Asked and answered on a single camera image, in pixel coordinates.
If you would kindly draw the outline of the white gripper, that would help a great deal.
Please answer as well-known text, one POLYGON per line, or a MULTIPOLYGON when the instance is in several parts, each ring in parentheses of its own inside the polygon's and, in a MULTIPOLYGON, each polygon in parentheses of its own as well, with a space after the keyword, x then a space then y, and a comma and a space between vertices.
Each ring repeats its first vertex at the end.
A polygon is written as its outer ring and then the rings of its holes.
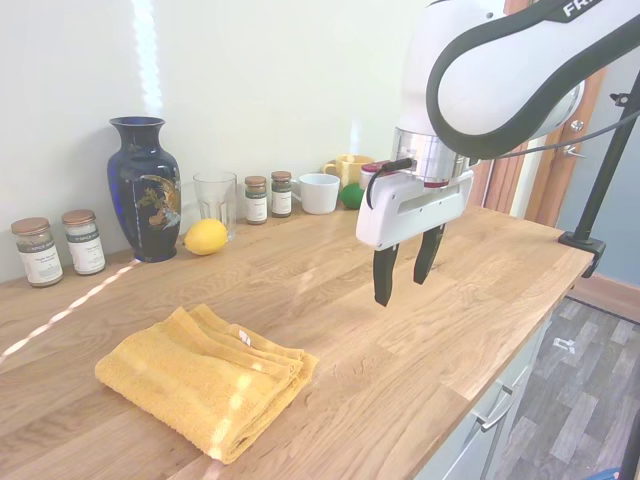
POLYGON ((377 251, 373 257, 374 299, 386 307, 393 288, 399 243, 423 233, 413 280, 422 285, 429 275, 445 224, 467 207, 474 172, 467 170, 448 185, 427 188, 409 173, 395 172, 369 183, 356 224, 356 237, 377 251))

